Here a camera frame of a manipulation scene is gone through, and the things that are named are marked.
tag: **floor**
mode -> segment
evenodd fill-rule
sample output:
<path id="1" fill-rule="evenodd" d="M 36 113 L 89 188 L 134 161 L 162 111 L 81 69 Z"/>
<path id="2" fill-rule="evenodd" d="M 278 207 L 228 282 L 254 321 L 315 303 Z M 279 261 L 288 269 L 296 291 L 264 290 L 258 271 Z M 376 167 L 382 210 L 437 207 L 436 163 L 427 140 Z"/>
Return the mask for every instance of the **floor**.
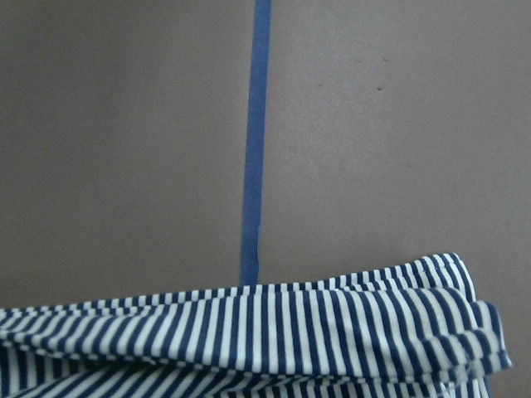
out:
<path id="1" fill-rule="evenodd" d="M 0 307 L 237 284 L 253 5 L 0 4 Z M 456 252 L 528 396 L 531 3 L 274 2 L 261 282 Z"/>

